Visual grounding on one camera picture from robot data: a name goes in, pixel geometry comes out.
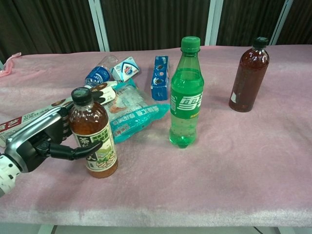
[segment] table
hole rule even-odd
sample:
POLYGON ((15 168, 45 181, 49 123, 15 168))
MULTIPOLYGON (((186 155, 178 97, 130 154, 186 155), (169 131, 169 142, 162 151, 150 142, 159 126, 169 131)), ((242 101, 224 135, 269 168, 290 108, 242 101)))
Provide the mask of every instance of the table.
MULTIPOLYGON (((312 226, 312 45, 269 46, 270 64, 254 108, 228 107, 247 47, 203 46, 205 90, 198 140, 168 141, 169 113, 117 145, 118 170, 96 179, 85 161, 48 158, 0 198, 1 222, 55 225, 208 227, 312 226)), ((14 58, 0 79, 0 122, 66 98, 107 53, 14 58)), ((172 76, 179 48, 113 52, 133 56, 150 91, 156 55, 172 76)), ((73 137, 63 144, 76 147, 73 137)))

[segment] bottle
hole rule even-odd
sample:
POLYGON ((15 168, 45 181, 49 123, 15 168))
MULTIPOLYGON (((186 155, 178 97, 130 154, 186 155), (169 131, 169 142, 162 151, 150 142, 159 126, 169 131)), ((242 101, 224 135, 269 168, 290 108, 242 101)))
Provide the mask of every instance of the bottle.
POLYGON ((204 88, 198 61, 199 46, 198 37, 182 39, 182 56, 171 80, 169 139, 179 148, 186 148, 196 140, 196 125, 204 88))
POLYGON ((101 62, 87 75, 85 87, 92 88, 108 81, 112 77, 112 69, 118 64, 114 55, 105 56, 101 62))
POLYGON ((93 101, 90 89, 77 88, 72 92, 74 106, 69 114, 69 124, 80 147, 101 140, 102 147, 87 157, 89 174, 96 178, 105 178, 113 174, 118 167, 111 127, 105 109, 93 101))
POLYGON ((264 50, 267 44, 267 38, 255 38, 252 48, 240 59, 229 100, 229 106, 235 111, 248 112, 253 108, 270 61, 264 50))

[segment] floor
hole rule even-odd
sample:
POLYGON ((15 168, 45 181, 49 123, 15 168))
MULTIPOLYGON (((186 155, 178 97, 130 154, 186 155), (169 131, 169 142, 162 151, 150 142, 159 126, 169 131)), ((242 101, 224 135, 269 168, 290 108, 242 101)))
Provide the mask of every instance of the floor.
MULTIPOLYGON (((312 228, 258 227, 263 234, 312 234, 312 228)), ((0 223, 1 234, 259 234, 253 227, 115 228, 0 223)))

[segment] green plastic bottle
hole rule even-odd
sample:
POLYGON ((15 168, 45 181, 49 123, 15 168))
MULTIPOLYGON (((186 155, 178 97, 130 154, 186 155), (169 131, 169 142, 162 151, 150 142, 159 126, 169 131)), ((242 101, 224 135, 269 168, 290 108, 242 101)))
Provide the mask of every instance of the green plastic bottle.
POLYGON ((198 52, 200 38, 184 37, 182 56, 171 80, 171 128, 172 144, 186 148, 196 140, 196 125, 204 89, 198 52))

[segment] robotic arm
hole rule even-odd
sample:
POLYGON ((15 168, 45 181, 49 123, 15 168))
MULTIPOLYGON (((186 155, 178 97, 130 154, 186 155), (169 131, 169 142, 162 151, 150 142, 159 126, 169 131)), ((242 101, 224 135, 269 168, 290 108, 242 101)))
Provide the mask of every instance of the robotic arm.
MULTIPOLYGON (((97 100, 100 94, 93 94, 96 101, 101 102, 97 100)), ((55 107, 7 139, 4 154, 0 154, 0 197, 14 188, 20 173, 35 170, 47 157, 75 160, 95 153, 102 146, 101 141, 76 149, 60 145, 72 134, 68 122, 72 107, 73 103, 55 107)))

